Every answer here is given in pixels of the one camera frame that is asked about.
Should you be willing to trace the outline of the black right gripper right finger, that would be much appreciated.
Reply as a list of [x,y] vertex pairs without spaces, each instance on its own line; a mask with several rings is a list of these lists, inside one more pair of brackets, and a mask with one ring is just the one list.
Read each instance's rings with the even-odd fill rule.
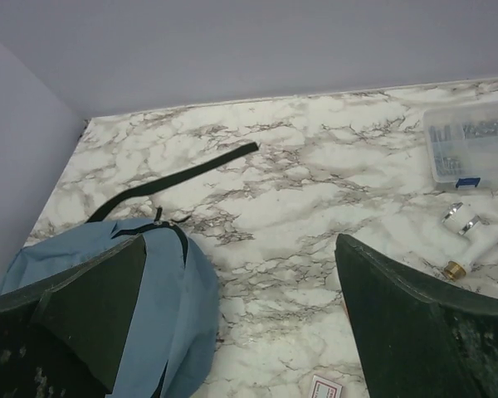
[[372,397],[498,397],[498,299],[340,234],[335,260]]

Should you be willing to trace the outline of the blue fabric backpack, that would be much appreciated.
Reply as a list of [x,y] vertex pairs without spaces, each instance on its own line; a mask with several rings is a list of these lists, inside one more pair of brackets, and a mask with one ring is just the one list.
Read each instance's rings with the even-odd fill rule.
[[0,295],[94,259],[141,236],[146,261],[120,367],[104,397],[188,397],[212,367],[219,319],[219,283],[213,264],[181,221],[110,220],[122,202],[165,189],[253,153],[248,143],[201,165],[130,188],[108,200],[83,224],[22,248],[0,284]]

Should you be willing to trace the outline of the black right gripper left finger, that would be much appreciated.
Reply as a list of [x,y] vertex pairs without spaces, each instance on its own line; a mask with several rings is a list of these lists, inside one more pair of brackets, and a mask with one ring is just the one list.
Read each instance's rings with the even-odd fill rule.
[[136,236],[0,295],[0,397],[111,393],[145,261],[144,238]]

